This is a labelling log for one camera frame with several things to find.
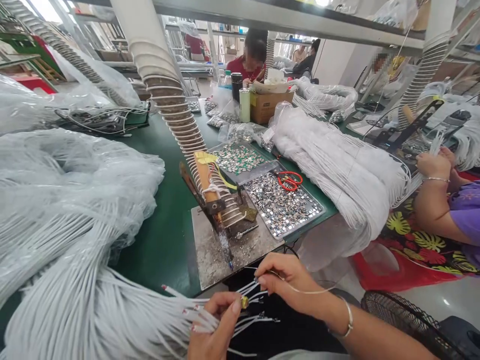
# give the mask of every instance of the red scissors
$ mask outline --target red scissors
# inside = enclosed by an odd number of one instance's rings
[[[271,170],[270,172],[277,177],[280,186],[287,191],[297,190],[299,188],[299,185],[304,181],[300,174],[293,171],[277,172],[275,170]]]

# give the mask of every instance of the woman in red shirt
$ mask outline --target woman in red shirt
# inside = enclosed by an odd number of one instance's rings
[[[226,65],[226,69],[232,73],[241,73],[243,83],[253,83],[255,80],[263,79],[268,33],[266,30],[249,29],[243,55]]]

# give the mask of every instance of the person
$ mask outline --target person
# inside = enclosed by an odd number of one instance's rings
[[[267,59],[268,31],[249,29],[246,33],[243,55],[230,61],[226,69],[232,73],[241,73],[244,84],[262,80]]]
[[[375,79],[377,76],[377,73],[382,69],[384,66],[385,61],[387,60],[388,54],[386,53],[380,53],[377,55],[375,62],[373,63],[373,67],[370,70],[370,73],[368,74],[367,78],[362,84],[362,88],[360,89],[360,93],[363,94],[365,91],[367,91],[367,88],[369,87],[370,83]],[[382,91],[385,85],[387,85],[390,82],[390,75],[388,71],[384,71],[380,78],[376,81],[375,85],[373,86],[372,90],[370,91],[371,94],[377,94]]]
[[[306,70],[310,70],[310,73],[313,71],[315,57],[317,56],[317,51],[319,50],[320,39],[316,39],[311,43],[310,55],[308,55],[302,62],[297,63],[293,67],[293,74],[296,76],[302,76]]]
[[[190,59],[193,61],[204,62],[204,49],[202,39],[185,34],[185,44],[190,47]]]
[[[462,178],[446,147],[418,155],[417,167],[423,184],[391,211],[378,242],[424,267],[480,276],[480,180]]]
[[[267,290],[269,295],[277,294],[298,313],[325,322],[355,359],[436,359],[414,338],[356,306],[347,307],[343,299],[324,291],[294,255],[269,253],[258,266],[255,276],[261,289]],[[220,323],[213,333],[191,332],[188,360],[220,360],[227,357],[227,349],[241,312],[240,299],[239,293],[219,292],[205,304],[205,310],[217,316]],[[273,359],[292,359],[288,354],[279,354]],[[320,353],[311,356],[312,353],[306,351],[303,357],[299,356],[298,351],[295,354],[295,359],[326,358],[321,357]]]
[[[300,48],[293,52],[293,62],[301,63],[307,57],[307,52],[305,51],[305,45],[300,45]]]

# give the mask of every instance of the fan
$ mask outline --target fan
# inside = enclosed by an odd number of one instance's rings
[[[479,349],[473,340],[478,337],[478,331],[466,321],[452,316],[438,322],[403,297],[384,291],[367,291],[361,300],[361,308],[410,335],[442,360],[480,359]],[[455,331],[457,335],[447,331],[452,326],[450,322],[448,326],[443,326],[451,318],[460,324],[460,329]]]

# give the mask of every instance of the black fan grille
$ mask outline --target black fan grille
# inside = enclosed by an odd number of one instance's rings
[[[361,307],[423,344],[440,359],[470,359],[440,330],[440,324],[410,301],[391,292],[367,291]]]

